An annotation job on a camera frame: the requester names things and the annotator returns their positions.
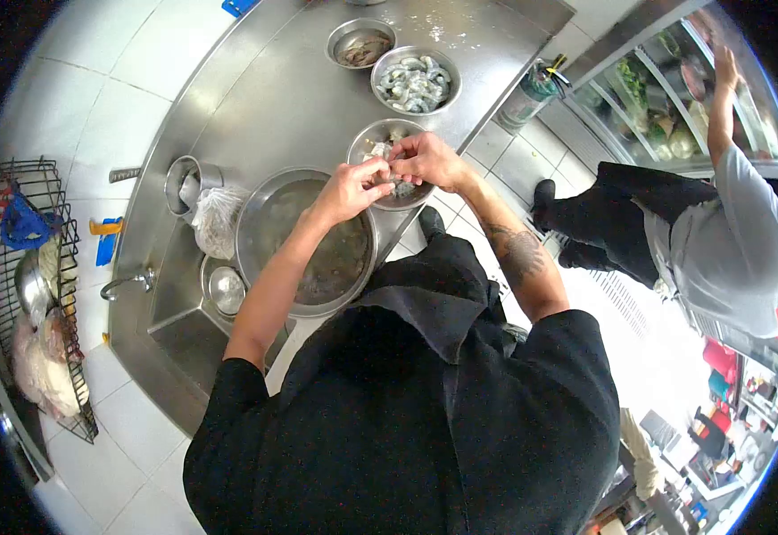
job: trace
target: dish rack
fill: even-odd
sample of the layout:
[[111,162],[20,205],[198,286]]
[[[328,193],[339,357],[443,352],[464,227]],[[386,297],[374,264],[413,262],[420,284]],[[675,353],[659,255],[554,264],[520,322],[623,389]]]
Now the dish rack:
[[[62,180],[59,178],[54,160],[17,161],[0,163],[0,206],[4,209],[7,200],[5,188],[16,187],[23,196],[40,212],[51,212],[61,218],[61,241],[58,246],[57,277],[58,295],[56,306],[62,313],[62,340],[65,346],[68,372],[74,387],[77,406],[75,416],[57,420],[62,427],[86,442],[93,444],[98,434],[98,425],[92,413],[88,385],[83,376],[83,352],[77,337],[76,328],[76,292],[77,283],[77,234],[76,220],[70,216],[70,204],[65,200]],[[20,314],[20,302],[14,284],[15,268],[26,251],[8,247],[0,235],[0,346],[3,355],[12,355],[12,337],[15,320]],[[7,386],[14,386],[14,376],[8,366],[1,366],[0,375]]]

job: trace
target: stainless steel counter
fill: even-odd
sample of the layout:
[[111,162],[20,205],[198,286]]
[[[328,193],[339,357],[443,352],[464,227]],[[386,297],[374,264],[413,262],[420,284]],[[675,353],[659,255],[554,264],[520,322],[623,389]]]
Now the stainless steel counter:
[[[537,8],[547,13],[552,32],[559,29],[552,27],[554,10],[566,10],[558,0],[514,2],[524,6],[526,15]],[[285,167],[331,172],[362,128],[393,116],[371,94],[368,70],[344,70],[326,57],[330,32],[362,16],[393,25],[398,46],[435,48],[457,64],[463,75],[459,100],[417,122],[458,153],[550,37],[516,11],[487,0],[390,0],[370,7],[341,0],[305,7],[302,0],[264,0],[230,28],[172,105],[128,207],[115,275],[150,266],[159,274],[157,287],[144,294],[123,286],[110,310],[116,354],[187,433],[201,421],[208,377],[212,382],[225,338],[207,325],[192,338],[184,334],[185,318],[202,308],[197,279],[193,284],[201,253],[190,242],[189,227],[166,211],[166,170],[176,157],[191,154],[221,166],[227,184],[250,190]],[[379,259],[415,215],[415,210],[374,210]],[[184,283],[188,279],[195,288]],[[171,340],[160,335],[169,325],[178,325]],[[190,354],[196,351],[212,354]],[[196,360],[207,362],[199,366],[201,372],[195,370]]]
[[[463,77],[459,100],[416,122],[458,152],[546,39],[528,20],[489,2],[394,0],[367,8],[312,2],[244,70],[191,153],[232,169],[228,176],[248,189],[283,167],[332,172],[360,130],[396,115],[373,96],[370,70],[341,69],[326,56],[332,30],[360,16],[390,23],[398,46],[427,46],[455,61]],[[412,217],[372,211],[381,260]]]

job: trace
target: gray shirt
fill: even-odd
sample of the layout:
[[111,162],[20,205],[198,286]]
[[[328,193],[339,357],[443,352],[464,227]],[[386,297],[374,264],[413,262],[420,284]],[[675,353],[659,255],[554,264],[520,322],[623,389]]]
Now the gray shirt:
[[642,208],[657,270],[688,309],[755,337],[775,337],[778,197],[733,144],[713,183],[720,198],[687,208],[673,228]]

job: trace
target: refrigerator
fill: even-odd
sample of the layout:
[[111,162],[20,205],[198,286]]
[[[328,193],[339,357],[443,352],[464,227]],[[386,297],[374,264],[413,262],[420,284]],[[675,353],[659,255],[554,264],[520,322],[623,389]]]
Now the refrigerator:
[[[572,90],[538,116],[590,169],[605,160],[712,177],[707,133],[715,42],[732,50],[744,79],[734,105],[734,142],[778,194],[776,91],[737,24],[713,2],[639,4],[564,70]],[[778,374],[778,339],[685,313],[705,336]]]

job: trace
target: black shirt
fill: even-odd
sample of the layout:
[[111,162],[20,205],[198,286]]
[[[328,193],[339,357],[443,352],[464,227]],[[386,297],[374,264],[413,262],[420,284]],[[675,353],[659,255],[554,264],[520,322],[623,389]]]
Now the black shirt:
[[617,465],[597,322],[545,317],[505,356],[493,318],[480,313],[447,362],[416,321],[349,310],[304,345],[321,359],[288,401],[288,383],[269,398],[252,364],[223,362],[184,462],[202,526],[576,533]]

